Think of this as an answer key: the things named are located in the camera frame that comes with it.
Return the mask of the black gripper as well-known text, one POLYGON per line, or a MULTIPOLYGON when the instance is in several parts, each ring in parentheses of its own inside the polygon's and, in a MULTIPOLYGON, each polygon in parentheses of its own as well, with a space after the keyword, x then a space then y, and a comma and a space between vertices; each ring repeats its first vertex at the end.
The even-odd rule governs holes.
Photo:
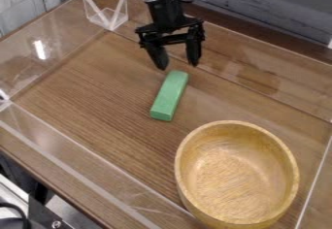
POLYGON ((185 44, 186 58, 197 66, 205 40, 204 20, 186 16, 180 0, 145 0, 152 23, 138 27, 140 44, 146 49, 156 67, 165 71, 169 65, 168 45, 185 44))

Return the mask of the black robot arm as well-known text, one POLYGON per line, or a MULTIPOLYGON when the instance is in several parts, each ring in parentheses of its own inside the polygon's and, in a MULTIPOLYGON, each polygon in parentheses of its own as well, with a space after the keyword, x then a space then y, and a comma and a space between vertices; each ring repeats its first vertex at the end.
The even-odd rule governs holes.
POLYGON ((188 0, 145 0, 153 23, 135 29, 140 45, 161 70, 169 65, 168 45, 186 45, 186 59, 198 65, 205 41, 204 20, 185 15, 182 4, 188 0))

